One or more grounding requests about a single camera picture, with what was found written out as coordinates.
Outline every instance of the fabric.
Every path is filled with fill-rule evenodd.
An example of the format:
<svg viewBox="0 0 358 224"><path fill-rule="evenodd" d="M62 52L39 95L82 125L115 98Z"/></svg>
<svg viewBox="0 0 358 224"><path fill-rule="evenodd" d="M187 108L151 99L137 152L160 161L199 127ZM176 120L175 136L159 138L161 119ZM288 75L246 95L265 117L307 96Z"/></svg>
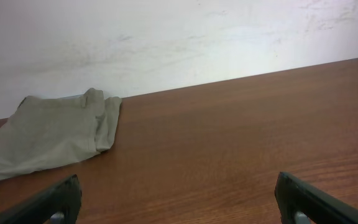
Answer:
<svg viewBox="0 0 358 224"><path fill-rule="evenodd" d="M0 180L89 159L111 148L121 99L28 96L0 128Z"/></svg>

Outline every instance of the wall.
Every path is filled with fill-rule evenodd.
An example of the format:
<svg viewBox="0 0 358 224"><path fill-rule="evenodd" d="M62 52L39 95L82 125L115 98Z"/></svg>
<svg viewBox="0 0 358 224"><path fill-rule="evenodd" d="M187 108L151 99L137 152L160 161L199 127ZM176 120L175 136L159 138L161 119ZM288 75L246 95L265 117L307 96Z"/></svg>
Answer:
<svg viewBox="0 0 358 224"><path fill-rule="evenodd" d="M358 57L358 0L0 0L0 118Z"/></svg>

